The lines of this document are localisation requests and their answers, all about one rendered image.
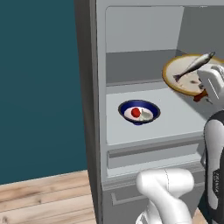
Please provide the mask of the yellow-rimmed white bowl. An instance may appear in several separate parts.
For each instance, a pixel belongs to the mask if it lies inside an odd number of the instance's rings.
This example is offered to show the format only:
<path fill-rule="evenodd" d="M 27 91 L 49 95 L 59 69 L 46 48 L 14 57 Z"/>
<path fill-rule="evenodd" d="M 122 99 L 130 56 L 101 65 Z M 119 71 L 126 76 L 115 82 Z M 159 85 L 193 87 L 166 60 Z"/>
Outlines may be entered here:
<path fill-rule="evenodd" d="M 198 57 L 200 57 L 200 54 L 185 54 L 171 59 L 163 68 L 162 77 L 164 82 L 181 94 L 199 95 L 204 88 L 200 87 L 200 80 L 196 71 L 185 74 L 179 81 L 174 79 L 174 75 L 184 72 Z"/>

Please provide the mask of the brown chicken drumstick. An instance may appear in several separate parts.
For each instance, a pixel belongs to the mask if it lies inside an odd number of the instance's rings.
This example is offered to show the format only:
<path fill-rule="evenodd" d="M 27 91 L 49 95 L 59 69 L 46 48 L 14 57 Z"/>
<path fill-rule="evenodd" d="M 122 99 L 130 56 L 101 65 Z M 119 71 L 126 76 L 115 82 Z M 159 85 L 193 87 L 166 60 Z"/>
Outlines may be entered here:
<path fill-rule="evenodd" d="M 193 97 L 195 102 L 199 102 L 203 97 L 207 96 L 207 91 L 203 90 L 200 94 L 197 94 Z"/>

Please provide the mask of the grey open fridge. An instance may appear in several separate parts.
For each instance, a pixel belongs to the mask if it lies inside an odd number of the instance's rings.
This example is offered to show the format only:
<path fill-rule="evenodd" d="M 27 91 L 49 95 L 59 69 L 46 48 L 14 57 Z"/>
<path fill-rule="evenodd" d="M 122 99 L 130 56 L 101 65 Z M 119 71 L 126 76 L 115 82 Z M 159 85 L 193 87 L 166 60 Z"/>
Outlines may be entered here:
<path fill-rule="evenodd" d="M 73 1 L 87 171 L 96 223 L 103 224 L 104 187 L 134 182 L 137 189 L 137 174 L 148 170 L 188 170 L 193 176 L 194 186 L 204 184 L 199 204 L 207 207 L 206 168 L 202 164 L 207 121 L 201 136 L 110 146 L 107 144 L 106 96 L 161 88 L 181 94 L 165 83 L 162 72 L 167 62 L 185 54 L 202 56 L 215 52 L 206 64 L 224 67 L 224 0 Z M 202 154 L 196 152 L 182 157 L 108 168 L 109 152 L 138 151 L 198 141 L 204 142 Z"/>

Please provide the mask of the grey fish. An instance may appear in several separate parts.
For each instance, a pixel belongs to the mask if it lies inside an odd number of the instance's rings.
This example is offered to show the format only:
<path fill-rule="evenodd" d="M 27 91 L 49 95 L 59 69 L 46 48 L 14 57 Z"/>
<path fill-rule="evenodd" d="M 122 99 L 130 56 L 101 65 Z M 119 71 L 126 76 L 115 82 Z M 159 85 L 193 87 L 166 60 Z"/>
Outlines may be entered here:
<path fill-rule="evenodd" d="M 188 68 L 183 71 L 182 73 L 175 74 L 173 76 L 175 81 L 179 81 L 181 77 L 183 77 L 185 74 L 189 74 L 190 72 L 193 72 L 195 70 L 198 70 L 202 66 L 204 66 L 206 63 L 209 62 L 209 60 L 215 55 L 215 52 L 209 52 L 205 53 L 202 56 L 199 56 L 197 59 L 195 59 Z"/>

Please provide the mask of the white garlic bulb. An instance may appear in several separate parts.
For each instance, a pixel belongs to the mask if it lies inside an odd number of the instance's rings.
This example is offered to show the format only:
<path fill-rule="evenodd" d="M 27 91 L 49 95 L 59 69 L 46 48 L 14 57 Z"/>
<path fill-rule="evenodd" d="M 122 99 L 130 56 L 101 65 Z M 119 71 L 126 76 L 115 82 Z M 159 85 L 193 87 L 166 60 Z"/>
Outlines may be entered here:
<path fill-rule="evenodd" d="M 140 121 L 149 121 L 153 118 L 153 114 L 150 112 L 141 111 L 141 115 L 139 116 Z"/>

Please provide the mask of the grey fridge shelf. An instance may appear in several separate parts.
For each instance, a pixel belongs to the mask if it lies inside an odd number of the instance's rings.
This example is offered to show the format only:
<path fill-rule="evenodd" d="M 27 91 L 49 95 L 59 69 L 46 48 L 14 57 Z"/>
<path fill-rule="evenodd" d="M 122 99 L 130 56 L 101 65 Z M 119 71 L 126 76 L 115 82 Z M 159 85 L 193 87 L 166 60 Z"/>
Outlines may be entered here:
<path fill-rule="evenodd" d="M 200 137 L 205 122 L 214 112 L 206 102 L 174 93 L 169 88 L 108 94 L 106 96 L 107 144 L 129 146 L 181 137 Z M 126 121 L 118 106 L 127 100 L 146 100 L 156 104 L 161 115 L 155 121 L 140 126 Z"/>

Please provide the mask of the grey fridge freezer drawer front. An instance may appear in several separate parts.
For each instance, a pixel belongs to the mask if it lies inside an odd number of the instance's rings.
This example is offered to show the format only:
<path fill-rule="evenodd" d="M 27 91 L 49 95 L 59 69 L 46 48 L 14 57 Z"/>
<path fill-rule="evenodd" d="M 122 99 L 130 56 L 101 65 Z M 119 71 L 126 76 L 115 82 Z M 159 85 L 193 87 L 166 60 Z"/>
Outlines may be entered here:
<path fill-rule="evenodd" d="M 181 199 L 188 205 L 193 224 L 207 224 L 198 209 L 200 198 L 204 192 L 204 184 L 198 183 L 193 190 Z M 115 193 L 118 200 L 141 196 L 134 182 L 125 185 L 106 185 L 102 191 L 103 224 L 135 224 L 137 217 L 148 206 L 148 199 L 112 206 L 111 193 Z"/>

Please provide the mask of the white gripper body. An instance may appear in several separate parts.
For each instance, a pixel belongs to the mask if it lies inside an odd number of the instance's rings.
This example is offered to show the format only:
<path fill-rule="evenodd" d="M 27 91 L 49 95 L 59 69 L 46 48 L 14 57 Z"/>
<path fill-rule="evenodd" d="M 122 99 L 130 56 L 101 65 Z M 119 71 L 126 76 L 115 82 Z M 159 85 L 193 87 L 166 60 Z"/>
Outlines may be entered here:
<path fill-rule="evenodd" d="M 197 74 L 213 104 L 224 104 L 224 67 L 206 64 Z"/>

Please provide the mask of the blue bowl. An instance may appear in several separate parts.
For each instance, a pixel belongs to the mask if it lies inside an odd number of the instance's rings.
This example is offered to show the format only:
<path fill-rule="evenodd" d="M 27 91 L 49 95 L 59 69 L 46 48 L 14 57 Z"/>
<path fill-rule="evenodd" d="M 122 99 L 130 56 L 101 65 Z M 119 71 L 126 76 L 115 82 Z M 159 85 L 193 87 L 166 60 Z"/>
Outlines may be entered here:
<path fill-rule="evenodd" d="M 139 117 L 135 118 L 131 114 L 131 110 L 133 108 L 139 108 L 140 112 L 144 110 L 145 112 L 150 112 L 153 114 L 153 118 L 149 121 L 140 121 Z M 149 101 L 143 101 L 143 100 L 129 100 L 125 101 L 118 107 L 119 114 L 128 122 L 131 122 L 135 125 L 142 125 L 146 123 L 151 123 L 155 119 L 157 119 L 160 116 L 160 109 L 157 105 L 153 104 Z"/>

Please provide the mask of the grey fridge crisper drawer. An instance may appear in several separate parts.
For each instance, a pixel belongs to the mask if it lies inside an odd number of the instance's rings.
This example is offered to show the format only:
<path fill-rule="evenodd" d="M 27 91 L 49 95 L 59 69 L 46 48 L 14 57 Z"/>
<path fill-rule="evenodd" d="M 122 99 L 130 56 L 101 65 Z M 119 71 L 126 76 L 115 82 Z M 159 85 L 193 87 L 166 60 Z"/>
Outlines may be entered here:
<path fill-rule="evenodd" d="M 108 153 L 108 168 L 114 169 L 118 167 L 137 165 L 168 158 L 177 158 L 192 155 L 198 152 L 202 154 L 204 150 L 204 142 L 176 143 L 155 148 L 147 148 L 141 150 L 125 151 L 119 153 Z"/>

